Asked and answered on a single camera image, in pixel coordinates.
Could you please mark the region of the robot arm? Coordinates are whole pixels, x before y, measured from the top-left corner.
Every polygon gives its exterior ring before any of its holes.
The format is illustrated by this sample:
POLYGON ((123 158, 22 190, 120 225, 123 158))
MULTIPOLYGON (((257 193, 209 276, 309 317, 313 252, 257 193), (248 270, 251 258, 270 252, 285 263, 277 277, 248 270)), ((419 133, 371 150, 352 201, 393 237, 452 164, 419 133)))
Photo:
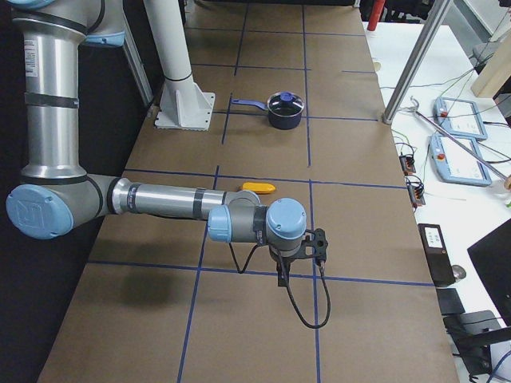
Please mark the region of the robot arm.
MULTIPOLYGON (((118 176, 143 120, 141 100, 120 49, 79 50, 81 163, 93 173, 118 176)), ((22 34, 1 4, 1 197, 26 164, 27 121, 23 93, 22 34)), ((100 230, 95 219, 52 240, 23 235, 1 212, 1 295, 73 290, 100 230)))

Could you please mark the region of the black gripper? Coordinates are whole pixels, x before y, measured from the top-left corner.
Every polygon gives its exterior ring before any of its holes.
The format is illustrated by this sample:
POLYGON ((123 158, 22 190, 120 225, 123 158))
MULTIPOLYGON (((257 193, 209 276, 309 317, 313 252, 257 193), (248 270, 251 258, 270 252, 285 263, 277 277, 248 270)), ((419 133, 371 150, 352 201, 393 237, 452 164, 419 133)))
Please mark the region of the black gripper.
POLYGON ((269 247, 270 256, 275 261, 278 286, 289 286, 291 264, 293 259, 284 257, 279 250, 269 247))

